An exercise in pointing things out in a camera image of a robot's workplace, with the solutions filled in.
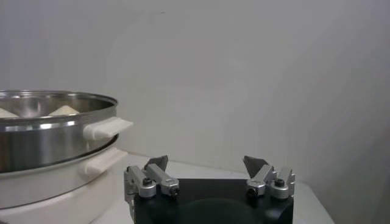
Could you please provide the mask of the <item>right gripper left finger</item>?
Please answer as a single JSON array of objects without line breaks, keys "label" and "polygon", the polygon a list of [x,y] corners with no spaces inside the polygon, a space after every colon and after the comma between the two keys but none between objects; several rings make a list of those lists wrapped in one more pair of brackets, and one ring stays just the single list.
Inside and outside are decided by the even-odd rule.
[{"label": "right gripper left finger", "polygon": [[124,190],[126,195],[152,198],[157,188],[163,195],[177,198],[180,191],[179,180],[166,173],[168,156],[151,158],[143,168],[128,166],[124,171]]}]

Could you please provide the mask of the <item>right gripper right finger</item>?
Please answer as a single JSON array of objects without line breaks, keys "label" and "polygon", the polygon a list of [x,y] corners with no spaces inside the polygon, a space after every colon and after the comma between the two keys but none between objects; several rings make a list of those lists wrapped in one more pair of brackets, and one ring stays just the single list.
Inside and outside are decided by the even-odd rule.
[{"label": "right gripper right finger", "polygon": [[247,195],[260,198],[269,194],[272,198],[286,200],[294,196],[296,175],[293,170],[282,167],[276,171],[264,159],[245,156],[243,163],[249,174],[246,181]]}]

